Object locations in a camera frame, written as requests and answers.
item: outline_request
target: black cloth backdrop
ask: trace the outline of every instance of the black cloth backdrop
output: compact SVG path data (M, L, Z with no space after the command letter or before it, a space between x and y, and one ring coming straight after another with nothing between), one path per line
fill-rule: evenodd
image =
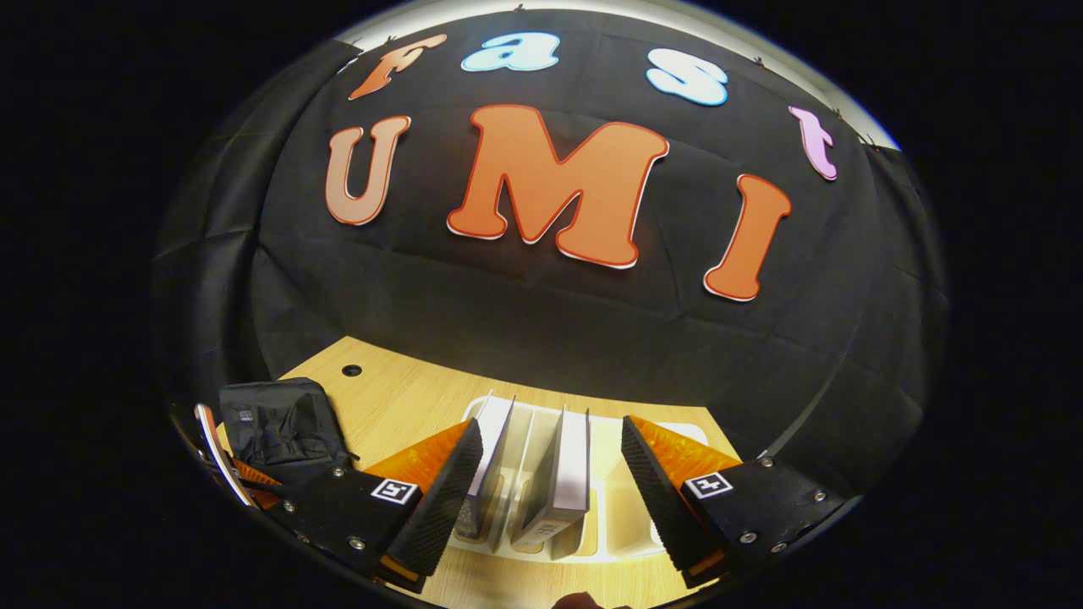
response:
M559 63L467 73L490 38L547 31ZM436 34L383 89L347 101L390 50ZM729 99L701 106L645 78L647 53L720 66ZM343 335L467 372L619 400L703 405L744 458L810 403L785 458L861 493L922 418L945 333L945 272L929 204L904 155L863 144L832 108L753 62L654 24L578 11L470 17L357 55L337 41L261 88L208 141L168 212L154 261L157 367L178 400L216 404L229 383L276 378ZM558 155L626 121L670 144L643 192L638 263L573 260L553 243L451 233L478 145L470 114L542 112ZM838 179L805 157L787 105L834 139ZM327 211L328 141L362 127L350 169L364 191L377 121L407 115L380 216ZM708 294L736 224L742 173L787 194L751 302ZM507 192L500 211L512 218ZM427 404L417 404L418 409Z

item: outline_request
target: letter m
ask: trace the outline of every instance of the letter m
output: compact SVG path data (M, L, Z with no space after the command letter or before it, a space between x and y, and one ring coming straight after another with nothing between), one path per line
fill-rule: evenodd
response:
M481 129L481 141L462 206L447 216L453 233L503 236L508 221L497 202L506 183L525 243L537 243L579 197L572 223L557 233L557 248L616 269L636 263L639 250L631 233L639 199L654 161L669 152L665 138L636 125L608 122L560 160L533 107L484 106L470 120Z

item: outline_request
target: black backpack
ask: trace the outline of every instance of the black backpack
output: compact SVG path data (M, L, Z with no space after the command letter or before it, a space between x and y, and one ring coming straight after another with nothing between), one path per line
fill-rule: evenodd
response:
M219 404L234 458L283 484L303 485L350 459L327 394L312 379L227 385Z

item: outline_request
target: book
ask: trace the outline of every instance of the book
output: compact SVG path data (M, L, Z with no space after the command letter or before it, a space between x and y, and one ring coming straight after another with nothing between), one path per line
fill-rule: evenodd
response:
M534 546L579 521L590 509L590 412L564 406L557 429L520 501L522 527L513 546Z
M467 491L467 497L459 508L458 519L455 521L455 532L459 535L472 540L481 536L485 523L485 514L488 511L488 504L494 501L494 491L497 480L500 477L500 459L504 456L505 438L508 435L508 424L511 420L511 410L514 407L516 398L510 402L492 400L493 392L485 397L474 418L481 429L482 453L478 470L474 472L473 481Z

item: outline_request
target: wooden table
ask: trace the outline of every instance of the wooden table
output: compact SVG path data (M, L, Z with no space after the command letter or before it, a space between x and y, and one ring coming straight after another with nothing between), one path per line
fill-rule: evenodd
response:
M343 374L350 364L361 366L362 374ZM543 407L589 409L593 416L630 414L691 423L704 430L710 446L738 458L703 407L622 402L517 385L401 355L349 336L282 378L300 376L323 386L348 450L361 457L358 469L459 423L467 404L490 390L496 396L517 394L520 401ZM219 437L229 445L222 426ZM403 593L452 609L549 609L561 596L584 591L602 607L628 605L632 609L694 592L684 587L665 553L618 562L566 565L511 560L448 546L423 593Z

